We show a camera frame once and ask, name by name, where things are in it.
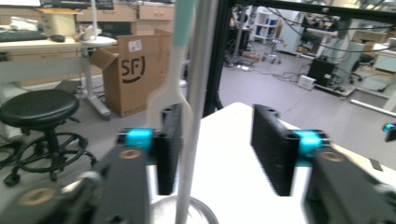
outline monitor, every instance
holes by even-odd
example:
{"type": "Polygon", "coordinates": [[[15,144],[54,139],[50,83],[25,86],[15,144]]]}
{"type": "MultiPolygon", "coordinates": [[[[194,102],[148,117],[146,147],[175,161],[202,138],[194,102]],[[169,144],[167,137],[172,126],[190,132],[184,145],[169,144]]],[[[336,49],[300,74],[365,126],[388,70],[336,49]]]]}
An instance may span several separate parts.
{"type": "MultiPolygon", "coordinates": [[[[91,0],[40,0],[42,7],[87,9],[91,0]]],[[[113,0],[95,0],[96,9],[114,10],[113,0]]]]}
{"type": "Polygon", "coordinates": [[[40,0],[0,0],[0,7],[40,7],[40,0]]]}

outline stool seat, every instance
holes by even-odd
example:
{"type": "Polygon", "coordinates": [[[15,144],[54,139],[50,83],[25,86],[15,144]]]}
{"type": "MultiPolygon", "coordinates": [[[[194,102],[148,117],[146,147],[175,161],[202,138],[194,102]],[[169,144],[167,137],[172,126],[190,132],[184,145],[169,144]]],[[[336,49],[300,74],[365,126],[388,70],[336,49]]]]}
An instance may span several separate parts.
{"type": "Polygon", "coordinates": [[[0,108],[0,120],[18,128],[39,129],[58,125],[78,110],[78,99],[66,91],[30,91],[18,95],[0,108]]]}

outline teal connector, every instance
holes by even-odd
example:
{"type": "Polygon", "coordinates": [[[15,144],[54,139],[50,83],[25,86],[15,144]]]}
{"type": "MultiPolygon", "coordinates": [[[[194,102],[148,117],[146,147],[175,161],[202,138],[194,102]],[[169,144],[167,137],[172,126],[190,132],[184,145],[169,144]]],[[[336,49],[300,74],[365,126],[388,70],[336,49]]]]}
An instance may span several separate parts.
{"type": "Polygon", "coordinates": [[[133,128],[128,131],[125,137],[125,146],[139,147],[149,153],[151,149],[151,138],[153,130],[145,128],[133,128]]]}
{"type": "Polygon", "coordinates": [[[382,131],[384,131],[384,133],[388,133],[390,131],[390,129],[394,129],[396,126],[394,124],[386,124],[384,125],[384,128],[382,129],[382,131]]]}
{"type": "Polygon", "coordinates": [[[297,166],[309,167],[313,159],[313,153],[319,147],[323,147],[322,140],[315,131],[292,130],[300,136],[297,166]]]}

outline desk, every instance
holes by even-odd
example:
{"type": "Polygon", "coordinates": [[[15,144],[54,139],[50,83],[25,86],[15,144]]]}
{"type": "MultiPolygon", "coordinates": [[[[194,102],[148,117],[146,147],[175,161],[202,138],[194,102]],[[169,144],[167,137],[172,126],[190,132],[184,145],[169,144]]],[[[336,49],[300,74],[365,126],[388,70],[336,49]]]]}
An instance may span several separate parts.
{"type": "MultiPolygon", "coordinates": [[[[297,168],[292,197],[276,196],[250,146],[252,112],[236,103],[202,119],[191,196],[208,205],[219,223],[307,223],[301,201],[310,168],[297,168]]],[[[395,171],[378,172],[366,158],[333,147],[396,186],[395,171]]]]}
{"type": "MultiPolygon", "coordinates": [[[[57,77],[70,74],[78,74],[83,72],[86,78],[87,95],[86,97],[91,104],[106,119],[109,119],[110,111],[93,95],[92,77],[90,70],[90,62],[87,48],[99,48],[108,46],[109,44],[90,44],[84,45],[75,42],[71,37],[67,37],[65,42],[57,43],[50,40],[20,41],[0,43],[0,52],[15,51],[40,51],[45,49],[81,49],[81,56],[67,58],[48,58],[27,61],[10,61],[0,63],[0,85],[32,79],[32,77],[57,77]]],[[[4,89],[0,86],[0,103],[6,100],[4,89]]],[[[0,132],[8,136],[5,128],[1,128],[0,132]]]]}
{"type": "MultiPolygon", "coordinates": [[[[381,51],[377,51],[375,54],[377,54],[379,57],[385,57],[385,60],[391,60],[390,67],[392,69],[394,69],[394,67],[395,67],[394,64],[396,64],[396,51],[388,50],[387,48],[388,48],[388,46],[383,45],[383,44],[374,44],[374,46],[373,46],[373,50],[384,49],[381,51]]],[[[396,83],[396,77],[394,77],[393,80],[391,81],[391,84],[394,84],[394,83],[396,83]]],[[[373,105],[368,105],[366,103],[363,103],[363,102],[360,102],[357,100],[353,100],[353,99],[350,102],[352,104],[361,105],[361,106],[373,109],[375,111],[396,117],[396,113],[391,112],[396,107],[396,91],[388,98],[387,102],[384,104],[384,106],[382,108],[376,107],[373,105]]]]}

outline gray floor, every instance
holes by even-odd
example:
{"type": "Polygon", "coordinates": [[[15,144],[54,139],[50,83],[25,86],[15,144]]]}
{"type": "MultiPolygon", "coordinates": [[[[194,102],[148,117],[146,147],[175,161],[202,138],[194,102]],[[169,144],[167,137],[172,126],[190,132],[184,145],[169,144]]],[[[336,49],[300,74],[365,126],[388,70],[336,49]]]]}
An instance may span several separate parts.
{"type": "MultiPolygon", "coordinates": [[[[302,65],[310,63],[305,58],[293,55],[281,56],[282,64],[256,63],[253,68],[256,71],[244,72],[224,68],[219,88],[224,106],[235,102],[271,106],[280,112],[281,118],[286,122],[302,129],[323,130],[334,143],[396,169],[396,143],[385,143],[385,134],[381,131],[382,126],[386,122],[393,122],[394,118],[349,102],[353,98],[365,103],[382,105],[385,103],[384,100],[358,91],[343,100],[323,91],[302,89],[292,82],[293,78],[291,81],[284,81],[271,75],[263,75],[262,73],[298,73],[302,65]]],[[[100,86],[100,79],[96,79],[94,85],[100,86]]],[[[112,115],[111,121],[103,120],[86,101],[81,103],[75,117],[81,120],[80,124],[68,121],[59,127],[59,131],[80,133],[88,138],[88,150],[98,159],[114,146],[117,133],[122,128],[141,127],[146,123],[146,112],[123,119],[112,115]]],[[[59,174],[59,183],[70,183],[81,171],[88,170],[89,167],[87,159],[77,161],[59,174]]],[[[0,170],[0,179],[3,180],[8,172],[9,167],[0,170]]],[[[21,183],[16,187],[8,189],[1,183],[0,211],[11,202],[11,197],[15,193],[31,187],[33,183],[46,182],[48,175],[21,172],[21,183]]]]}

